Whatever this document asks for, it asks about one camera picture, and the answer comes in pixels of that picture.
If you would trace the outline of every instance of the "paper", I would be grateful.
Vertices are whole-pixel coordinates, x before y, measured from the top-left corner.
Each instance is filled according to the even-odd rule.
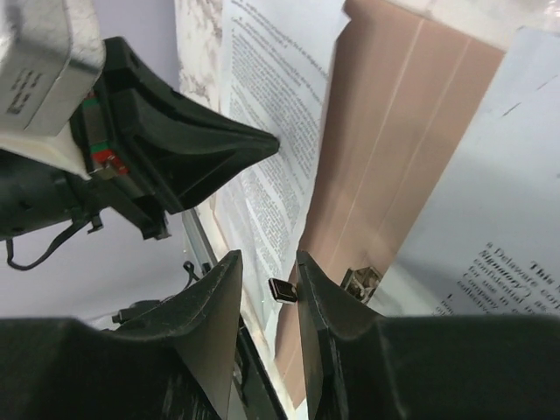
[[[342,2],[227,0],[221,111],[280,140],[274,157],[218,191],[215,214],[274,351],[279,304],[268,279],[287,279],[304,231],[319,163],[333,51],[348,22]]]
[[[521,29],[370,306],[560,314],[560,38]]]

